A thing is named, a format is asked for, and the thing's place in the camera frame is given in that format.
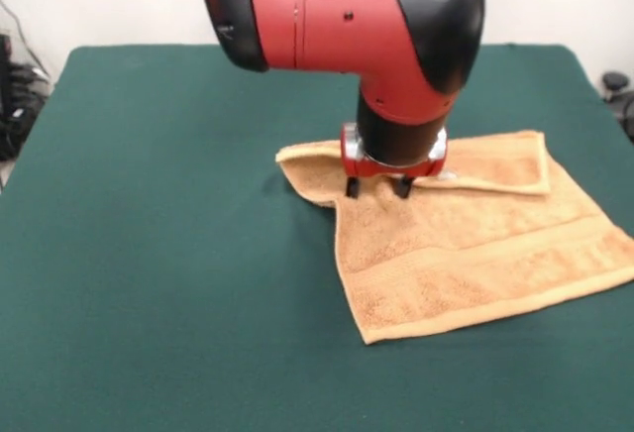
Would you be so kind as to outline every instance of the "white wall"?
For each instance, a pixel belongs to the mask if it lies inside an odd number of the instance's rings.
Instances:
[[[73,48],[127,43],[211,43],[202,0],[4,0],[33,49],[58,75]],[[592,82],[618,69],[634,78],[634,0],[488,0],[487,43],[562,43]],[[0,28],[10,21],[0,10]]]

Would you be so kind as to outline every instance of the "towel fold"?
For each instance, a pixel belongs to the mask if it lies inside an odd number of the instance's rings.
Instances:
[[[335,256],[366,344],[536,311],[634,278],[634,240],[549,155],[542,133],[449,142],[439,178],[407,200],[384,176],[344,194],[339,142],[276,161],[296,192],[337,212]]]

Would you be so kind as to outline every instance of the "towel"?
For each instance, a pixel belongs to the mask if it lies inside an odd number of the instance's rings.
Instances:
[[[336,210],[337,269],[367,345],[527,314],[634,278],[634,240],[540,132],[451,140],[443,174],[416,179],[406,200],[386,176],[346,197],[337,141],[283,148],[276,162],[299,196]]]

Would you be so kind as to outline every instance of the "table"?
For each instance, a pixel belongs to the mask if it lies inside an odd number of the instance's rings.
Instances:
[[[73,52],[0,201],[0,430],[630,430],[632,284],[363,345],[334,214],[273,161],[356,97],[217,47]],[[521,129],[634,235],[634,151],[566,48],[482,49],[450,133]]]

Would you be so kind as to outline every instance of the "green tablecloth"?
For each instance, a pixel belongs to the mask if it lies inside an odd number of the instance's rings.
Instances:
[[[363,345],[334,215],[273,162],[356,101],[218,48],[74,52],[0,199],[0,431],[632,430],[632,284]],[[484,48],[449,128],[543,130],[634,234],[634,150],[566,49]]]

